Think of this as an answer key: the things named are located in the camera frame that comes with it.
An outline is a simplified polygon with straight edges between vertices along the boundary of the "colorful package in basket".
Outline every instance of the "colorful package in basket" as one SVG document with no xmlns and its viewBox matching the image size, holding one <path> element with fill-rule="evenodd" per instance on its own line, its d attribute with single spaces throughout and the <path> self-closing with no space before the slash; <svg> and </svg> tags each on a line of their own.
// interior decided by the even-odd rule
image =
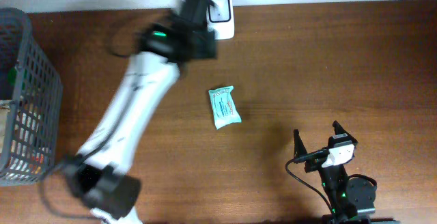
<svg viewBox="0 0 437 224">
<path fill-rule="evenodd" d="M 210 90 L 212 112 L 214 113 L 214 123 L 219 129 L 234 122 L 241 122 L 234 101 L 231 97 L 233 86 L 222 87 L 216 90 Z"/>
</svg>

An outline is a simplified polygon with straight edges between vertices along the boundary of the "gray plastic basket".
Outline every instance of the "gray plastic basket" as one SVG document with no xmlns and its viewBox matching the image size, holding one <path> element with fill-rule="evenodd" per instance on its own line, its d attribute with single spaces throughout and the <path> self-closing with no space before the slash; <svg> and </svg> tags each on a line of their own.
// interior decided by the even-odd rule
<svg viewBox="0 0 437 224">
<path fill-rule="evenodd" d="M 0 100 L 10 100 L 0 107 L 8 108 L 0 186 L 33 184 L 54 165 L 62 84 L 14 8 L 0 9 L 0 88 Z"/>
</svg>

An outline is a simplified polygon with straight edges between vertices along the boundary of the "green indicator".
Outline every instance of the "green indicator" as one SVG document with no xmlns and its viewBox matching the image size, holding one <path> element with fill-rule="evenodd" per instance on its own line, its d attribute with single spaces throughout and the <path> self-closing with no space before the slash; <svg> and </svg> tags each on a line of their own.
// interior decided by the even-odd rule
<svg viewBox="0 0 437 224">
<path fill-rule="evenodd" d="M 163 32 L 159 32 L 159 31 L 154 31 L 153 34 L 155 36 L 161 36 L 161 37 L 167 37 L 167 35 Z"/>
</svg>

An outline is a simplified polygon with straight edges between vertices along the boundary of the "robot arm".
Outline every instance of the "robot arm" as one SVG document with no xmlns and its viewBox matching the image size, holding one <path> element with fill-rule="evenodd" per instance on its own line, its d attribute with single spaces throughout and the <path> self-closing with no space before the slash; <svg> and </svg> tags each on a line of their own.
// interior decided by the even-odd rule
<svg viewBox="0 0 437 224">
<path fill-rule="evenodd" d="M 62 172 L 75 197 L 106 223 L 141 223 L 134 205 L 141 182 L 127 176 L 135 150 L 156 107 L 191 59 L 215 57 L 208 31 L 210 0 L 186 0 L 178 13 L 153 24 L 139 38 L 122 84 L 107 112 Z"/>
</svg>

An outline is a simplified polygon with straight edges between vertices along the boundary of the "wooden table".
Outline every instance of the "wooden table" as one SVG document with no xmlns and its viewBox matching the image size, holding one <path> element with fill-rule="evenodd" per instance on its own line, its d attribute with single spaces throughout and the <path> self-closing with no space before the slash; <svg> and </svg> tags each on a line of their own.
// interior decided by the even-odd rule
<svg viewBox="0 0 437 224">
<path fill-rule="evenodd" d="M 163 10 L 32 14 L 34 36 L 64 83 L 57 155 L 75 153 L 100 121 L 133 35 Z M 236 33 L 218 59 L 189 63 L 143 135 L 130 172 L 143 188 L 144 221 L 249 223 L 328 213 L 288 176 L 292 129 L 309 151 L 327 144 L 338 120 L 358 141 L 348 173 L 378 181 L 377 217 L 437 219 L 437 1 L 322 3 L 235 8 Z M 241 124 L 216 130 L 207 91 L 233 85 Z M 292 171 L 321 189 L 317 173 Z M 57 208 L 86 214 L 60 177 Z M 0 190 L 2 223 L 58 219 L 35 186 Z"/>
</svg>

